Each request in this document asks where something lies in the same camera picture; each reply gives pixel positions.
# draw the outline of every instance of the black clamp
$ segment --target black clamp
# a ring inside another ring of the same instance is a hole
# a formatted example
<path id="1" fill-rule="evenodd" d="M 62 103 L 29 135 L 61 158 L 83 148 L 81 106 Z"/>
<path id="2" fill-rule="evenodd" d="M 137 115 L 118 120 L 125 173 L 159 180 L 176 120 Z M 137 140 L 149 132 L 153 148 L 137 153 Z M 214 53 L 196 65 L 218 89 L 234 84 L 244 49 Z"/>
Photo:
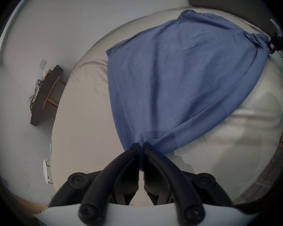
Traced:
<path id="1" fill-rule="evenodd" d="M 280 36 L 278 33 L 275 33 L 269 43 L 268 43 L 268 47 L 270 49 L 270 51 L 274 52 L 274 51 L 280 51 L 283 49 L 283 37 Z"/>
<path id="2" fill-rule="evenodd" d="M 133 144 L 102 171 L 70 175 L 49 207 L 80 203 L 78 215 L 83 223 L 103 224 L 108 203 L 129 205 L 135 196 L 139 189 L 141 164 L 144 189 L 152 203 L 174 202 L 180 225 L 198 225 L 205 217 L 203 203 L 233 207 L 230 198 L 212 175 L 181 171 L 148 143 L 141 150 L 139 143 Z"/>

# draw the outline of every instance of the blue fabric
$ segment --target blue fabric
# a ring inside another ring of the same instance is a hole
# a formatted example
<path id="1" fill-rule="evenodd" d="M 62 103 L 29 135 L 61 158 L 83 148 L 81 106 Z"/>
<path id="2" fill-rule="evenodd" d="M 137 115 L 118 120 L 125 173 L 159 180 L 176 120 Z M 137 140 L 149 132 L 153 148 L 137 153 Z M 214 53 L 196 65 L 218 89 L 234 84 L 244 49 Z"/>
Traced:
<path id="1" fill-rule="evenodd" d="M 185 10 L 110 48 L 110 102 L 124 150 L 149 142 L 166 154 L 213 129 L 256 85 L 267 43 L 223 17 Z"/>

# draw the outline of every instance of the light switch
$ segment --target light switch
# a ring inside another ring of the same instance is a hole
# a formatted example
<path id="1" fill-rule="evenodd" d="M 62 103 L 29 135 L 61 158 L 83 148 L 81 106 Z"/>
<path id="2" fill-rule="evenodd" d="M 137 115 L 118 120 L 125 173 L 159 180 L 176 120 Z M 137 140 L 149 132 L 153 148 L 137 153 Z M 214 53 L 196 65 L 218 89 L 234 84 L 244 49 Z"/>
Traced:
<path id="1" fill-rule="evenodd" d="M 46 64 L 45 59 L 42 59 L 41 64 L 39 65 L 39 68 L 42 70 L 44 68 L 45 64 Z"/>

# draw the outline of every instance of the white sheet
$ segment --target white sheet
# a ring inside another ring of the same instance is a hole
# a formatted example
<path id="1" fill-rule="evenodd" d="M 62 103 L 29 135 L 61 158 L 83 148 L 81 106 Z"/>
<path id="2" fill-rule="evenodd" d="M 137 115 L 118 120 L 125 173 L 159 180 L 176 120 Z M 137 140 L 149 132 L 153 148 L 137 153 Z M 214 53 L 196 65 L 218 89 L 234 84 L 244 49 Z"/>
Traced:
<path id="1" fill-rule="evenodd" d="M 187 8 L 131 21 L 95 44 L 78 62 L 61 97 L 52 134 L 51 172 L 58 190 L 74 172 L 102 170 L 123 152 L 110 107 L 106 50 L 145 29 L 176 19 Z M 211 12 L 257 33 L 243 19 Z M 267 166 L 283 132 L 283 74 L 268 60 L 254 90 L 224 122 L 168 157 L 184 171 L 215 176 L 232 200 Z M 140 187 L 132 205 L 150 205 Z"/>

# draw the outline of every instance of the wooden floor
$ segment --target wooden floor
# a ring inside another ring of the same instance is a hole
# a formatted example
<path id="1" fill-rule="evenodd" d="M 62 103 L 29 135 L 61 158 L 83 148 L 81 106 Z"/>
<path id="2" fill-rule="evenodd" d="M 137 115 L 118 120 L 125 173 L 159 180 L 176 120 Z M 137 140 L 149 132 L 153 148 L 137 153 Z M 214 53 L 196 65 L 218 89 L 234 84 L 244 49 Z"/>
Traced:
<path id="1" fill-rule="evenodd" d="M 31 214 L 38 214 L 42 211 L 48 209 L 47 205 L 38 204 L 35 202 L 27 201 L 23 198 L 19 198 L 18 196 L 12 194 L 13 197 L 18 201 L 18 203 L 23 206 L 24 209 L 26 209 Z"/>

